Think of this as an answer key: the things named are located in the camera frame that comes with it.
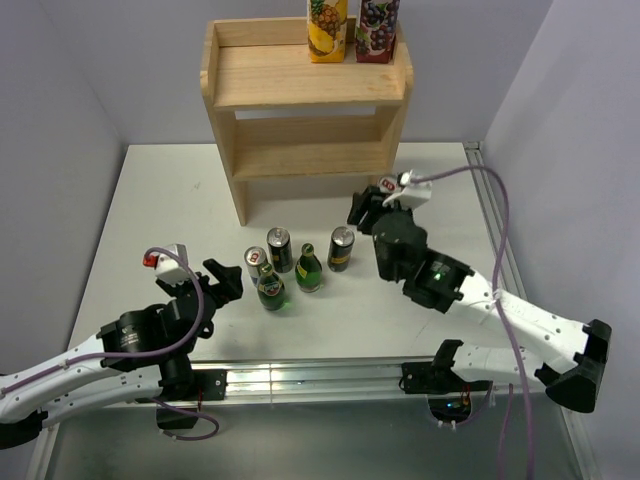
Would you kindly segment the perrier lychee green bottle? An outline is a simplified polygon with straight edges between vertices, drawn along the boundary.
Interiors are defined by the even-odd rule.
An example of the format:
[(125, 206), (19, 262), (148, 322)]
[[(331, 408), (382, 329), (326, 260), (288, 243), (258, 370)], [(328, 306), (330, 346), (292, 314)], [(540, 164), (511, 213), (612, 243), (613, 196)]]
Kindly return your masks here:
[(269, 311), (279, 310), (287, 302), (287, 293), (283, 280), (270, 263), (261, 265), (259, 273), (256, 288), (262, 306)]

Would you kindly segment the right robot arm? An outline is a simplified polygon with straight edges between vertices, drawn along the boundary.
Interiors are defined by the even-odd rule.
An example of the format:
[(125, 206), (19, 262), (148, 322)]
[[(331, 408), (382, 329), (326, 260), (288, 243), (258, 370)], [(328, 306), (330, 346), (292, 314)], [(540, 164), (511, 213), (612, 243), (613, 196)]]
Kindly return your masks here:
[(466, 320), (509, 341), (504, 349), (444, 341), (426, 372), (406, 373), (408, 393), (450, 393), (479, 383), (541, 385), (556, 404), (578, 413), (595, 410), (609, 356), (612, 328), (546, 311), (501, 288), (469, 265), (427, 245), (413, 210), (425, 196), (408, 187), (369, 186), (352, 197), (347, 222), (374, 245), (378, 274), (401, 284), (412, 302)]

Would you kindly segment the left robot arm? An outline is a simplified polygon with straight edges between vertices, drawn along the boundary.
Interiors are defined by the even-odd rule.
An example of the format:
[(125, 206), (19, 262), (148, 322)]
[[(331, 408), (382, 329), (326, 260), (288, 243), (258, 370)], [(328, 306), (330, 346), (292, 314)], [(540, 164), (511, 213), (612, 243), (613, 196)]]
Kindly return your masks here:
[(120, 402), (194, 399), (190, 353), (213, 335), (217, 310), (244, 293), (242, 270), (208, 259), (192, 283), (157, 285), (167, 303), (123, 313), (89, 339), (1, 378), (1, 447), (11, 449), (86, 410)]

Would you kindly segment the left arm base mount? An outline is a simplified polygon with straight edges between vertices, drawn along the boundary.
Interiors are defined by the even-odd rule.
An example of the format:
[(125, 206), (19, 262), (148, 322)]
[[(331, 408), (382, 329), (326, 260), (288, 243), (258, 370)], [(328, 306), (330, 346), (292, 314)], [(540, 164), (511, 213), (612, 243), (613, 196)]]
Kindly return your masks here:
[(156, 425), (162, 434), (186, 437), (201, 420), (204, 403), (225, 399), (228, 371), (224, 369), (195, 370), (193, 381), (176, 393), (162, 394), (155, 402)]

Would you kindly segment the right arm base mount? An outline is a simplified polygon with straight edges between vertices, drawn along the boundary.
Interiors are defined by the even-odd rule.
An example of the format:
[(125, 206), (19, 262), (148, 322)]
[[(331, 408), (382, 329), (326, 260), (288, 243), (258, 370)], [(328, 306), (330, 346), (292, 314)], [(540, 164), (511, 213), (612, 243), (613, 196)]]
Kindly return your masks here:
[(406, 395), (425, 396), (432, 422), (450, 431), (471, 423), (492, 402), (491, 381), (469, 382), (427, 361), (402, 363), (398, 387)]

